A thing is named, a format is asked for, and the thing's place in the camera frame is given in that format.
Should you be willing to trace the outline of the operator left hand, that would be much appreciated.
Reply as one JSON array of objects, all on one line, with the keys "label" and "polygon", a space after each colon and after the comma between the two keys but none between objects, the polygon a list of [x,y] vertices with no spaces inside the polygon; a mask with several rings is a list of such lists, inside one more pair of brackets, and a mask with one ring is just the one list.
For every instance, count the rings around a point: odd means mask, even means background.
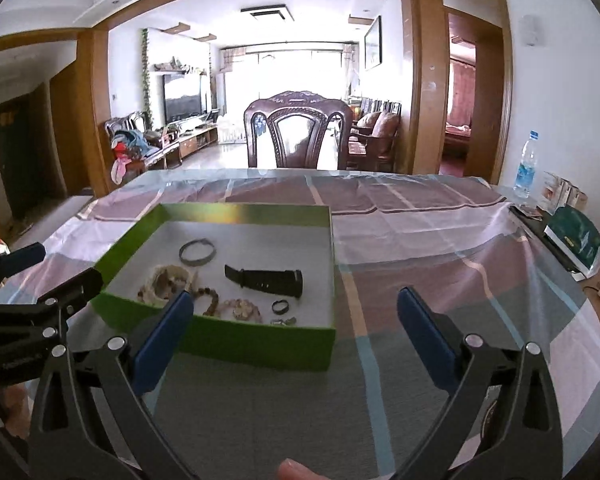
[{"label": "operator left hand", "polygon": [[31,413],[27,388],[23,384],[0,389],[0,404],[6,413],[6,430],[15,438],[29,437]]}]

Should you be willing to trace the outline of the operator right hand thumb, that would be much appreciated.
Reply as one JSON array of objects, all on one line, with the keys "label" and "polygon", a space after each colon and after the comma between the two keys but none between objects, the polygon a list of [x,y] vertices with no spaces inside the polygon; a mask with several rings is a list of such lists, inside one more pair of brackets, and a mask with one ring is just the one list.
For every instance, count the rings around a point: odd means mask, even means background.
[{"label": "operator right hand thumb", "polygon": [[287,458],[277,468],[277,480],[328,480],[295,460]]}]

